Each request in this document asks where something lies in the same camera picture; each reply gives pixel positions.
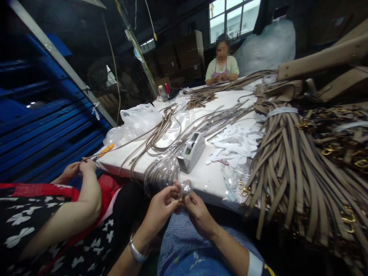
bottle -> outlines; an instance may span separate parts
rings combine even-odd
[[[158,91],[160,92],[161,98],[163,102],[168,101],[168,94],[166,92],[166,88],[164,88],[162,85],[158,86]]]
[[[168,84],[165,84],[165,88],[166,88],[166,92],[168,93],[168,95],[170,94],[170,88]]]

silver bracelet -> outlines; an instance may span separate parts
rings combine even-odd
[[[147,260],[148,256],[145,256],[141,253],[139,253],[139,251],[137,249],[135,249],[134,245],[133,245],[133,235],[135,233],[133,233],[131,236],[130,236],[130,241],[129,241],[129,246],[130,246],[130,249],[131,249],[131,253],[134,257],[134,259],[139,262],[139,263],[144,263],[145,260]]]

cardboard box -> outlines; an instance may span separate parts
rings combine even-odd
[[[157,88],[157,92],[159,92],[158,91],[158,86],[159,85],[162,85],[163,87],[165,87],[165,84],[168,84],[169,88],[171,89],[171,82],[170,82],[170,78],[169,77],[163,77],[163,78],[160,78],[160,79],[155,79],[154,80],[154,84],[155,84],[155,86]],[[154,93],[152,91],[152,87],[150,86],[149,83],[147,83],[147,86],[148,86],[151,94],[153,95]]]
[[[203,49],[195,49],[179,56],[180,68],[187,69],[197,64],[204,64]]]
[[[313,8],[309,44],[338,40],[368,17],[368,4],[359,0],[318,1]]]
[[[143,57],[145,58],[145,61],[148,66],[158,65],[158,61],[154,54],[154,50],[144,53]]]
[[[167,62],[171,59],[176,58],[175,50],[174,50],[174,44],[169,43],[164,46],[161,46],[159,48],[156,48],[155,54],[157,57],[157,60],[159,64]]]
[[[203,75],[203,64],[195,64],[186,69],[180,69],[174,73],[173,78],[183,77],[186,83],[191,83],[194,79],[200,78]]]
[[[172,79],[170,82],[172,87],[181,87],[184,81],[185,81],[184,77],[178,77],[176,79]]]
[[[158,64],[148,65],[148,69],[150,70],[152,77],[154,79],[158,79],[162,77],[161,67]]]
[[[203,49],[202,32],[198,30],[192,31],[174,41],[174,45],[178,55],[198,48]]]
[[[160,63],[160,67],[164,76],[171,76],[179,69],[179,63],[175,58],[169,59],[166,62]]]
[[[165,86],[165,84],[168,84],[169,88],[171,88],[171,82],[170,82],[170,78],[169,77],[163,77],[163,78],[160,78],[160,79],[157,79],[154,81],[154,84],[156,85],[156,88],[158,90],[158,86],[159,85],[162,85],[162,86]]]

red garment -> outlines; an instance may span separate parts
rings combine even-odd
[[[120,188],[117,181],[110,175],[103,174],[99,179],[101,187],[101,213],[98,219],[93,225],[84,231],[72,236],[67,240],[66,246],[59,252],[59,254],[51,261],[51,263],[43,269],[38,275],[42,275],[47,272],[54,263],[65,253],[65,251],[83,240],[93,229],[95,229],[102,217],[105,215],[111,199],[114,197],[116,191]],[[78,201],[79,190],[66,185],[59,184],[24,184],[24,183],[9,183],[0,184],[0,189],[15,188],[15,192],[11,195],[12,197],[37,197],[37,196],[64,196],[71,199],[71,202]]]

hanging wire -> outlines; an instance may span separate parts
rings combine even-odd
[[[106,34],[107,34],[107,39],[108,39],[108,43],[110,44],[110,49],[111,49],[111,54],[112,54],[112,59],[114,61],[114,67],[115,67],[115,77],[116,77],[116,85],[118,87],[118,94],[119,94],[119,107],[118,107],[118,115],[116,117],[116,124],[118,124],[119,122],[119,112],[120,112],[120,107],[121,107],[121,103],[122,103],[122,97],[120,95],[120,89],[119,89],[119,82],[118,82],[118,71],[116,70],[116,63],[115,63],[115,56],[114,56],[114,51],[112,49],[112,45],[111,45],[111,41],[110,41],[110,36],[108,35],[108,31],[107,31],[107,28],[106,28],[106,23],[105,23],[105,17],[104,17],[104,14],[102,14],[102,20],[103,20],[103,24],[105,26],[105,31],[106,31]]]
[[[146,2],[146,6],[147,6],[147,10],[148,10],[149,18],[150,18],[150,20],[151,20],[151,25],[152,25],[152,30],[153,30],[153,37],[154,37],[155,41],[157,41],[157,35],[156,35],[156,33],[154,32],[153,22],[152,22],[152,18],[151,18],[150,9],[148,8],[147,0],[145,0],[145,2]]]
[[[135,19],[134,19],[134,30],[137,29],[137,0],[135,0]]]

